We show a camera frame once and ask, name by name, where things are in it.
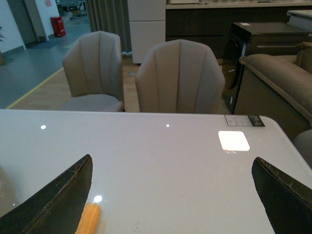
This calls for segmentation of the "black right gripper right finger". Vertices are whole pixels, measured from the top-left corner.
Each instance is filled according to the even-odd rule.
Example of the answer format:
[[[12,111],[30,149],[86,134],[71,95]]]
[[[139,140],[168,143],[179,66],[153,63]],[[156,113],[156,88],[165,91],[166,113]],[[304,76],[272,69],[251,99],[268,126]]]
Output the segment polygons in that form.
[[[264,159],[253,161],[258,196],[276,234],[312,232],[312,190]]]

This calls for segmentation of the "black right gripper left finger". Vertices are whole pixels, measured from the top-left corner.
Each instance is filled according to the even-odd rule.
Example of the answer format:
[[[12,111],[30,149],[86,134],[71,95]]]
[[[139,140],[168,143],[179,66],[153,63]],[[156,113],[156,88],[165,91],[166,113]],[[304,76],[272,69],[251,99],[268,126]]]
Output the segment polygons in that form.
[[[73,234],[92,183],[85,155],[41,190],[0,218],[2,234]]]

